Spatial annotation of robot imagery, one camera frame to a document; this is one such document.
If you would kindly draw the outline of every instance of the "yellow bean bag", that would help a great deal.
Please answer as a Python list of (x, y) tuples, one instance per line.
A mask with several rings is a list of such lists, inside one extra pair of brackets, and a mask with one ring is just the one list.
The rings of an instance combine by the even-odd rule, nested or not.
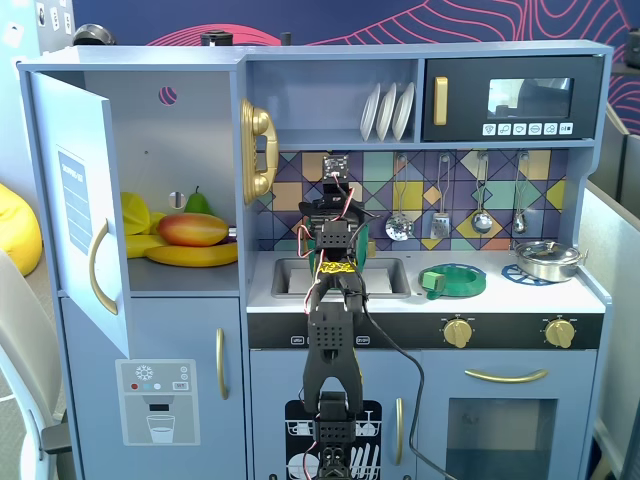
[(0, 184), (0, 250), (7, 252), (22, 275), (36, 268), (42, 255), (42, 234), (27, 202)]

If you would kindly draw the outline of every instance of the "sink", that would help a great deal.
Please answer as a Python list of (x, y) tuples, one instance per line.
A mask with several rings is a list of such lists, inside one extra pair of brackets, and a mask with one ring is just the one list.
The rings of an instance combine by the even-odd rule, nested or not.
[[(411, 288), (402, 260), (397, 258), (370, 258), (362, 272), (371, 298), (407, 298)], [(281, 258), (276, 261), (271, 284), (274, 298), (304, 297), (311, 286), (311, 269), (305, 258)], [(340, 296), (330, 290), (327, 296)]]

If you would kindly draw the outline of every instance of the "oven window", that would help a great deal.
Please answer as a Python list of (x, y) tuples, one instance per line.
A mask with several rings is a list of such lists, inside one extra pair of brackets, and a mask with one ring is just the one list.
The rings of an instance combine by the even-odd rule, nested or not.
[(543, 480), (557, 400), (449, 400), (447, 471), (458, 480)]
[(572, 78), (499, 78), (489, 83), (489, 118), (567, 118)]

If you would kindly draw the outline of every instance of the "silver pot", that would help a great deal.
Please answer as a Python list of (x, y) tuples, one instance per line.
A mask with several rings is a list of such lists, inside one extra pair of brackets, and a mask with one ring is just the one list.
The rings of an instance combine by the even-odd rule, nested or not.
[(575, 248), (551, 240), (522, 243), (515, 252), (523, 272), (549, 282), (570, 280), (586, 258)]

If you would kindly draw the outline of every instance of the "drinking glass icon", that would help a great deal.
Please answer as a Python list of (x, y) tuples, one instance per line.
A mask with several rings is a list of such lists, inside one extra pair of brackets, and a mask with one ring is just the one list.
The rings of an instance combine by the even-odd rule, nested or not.
[(149, 415), (147, 425), (153, 443), (173, 443), (173, 427), (176, 417), (173, 415)]

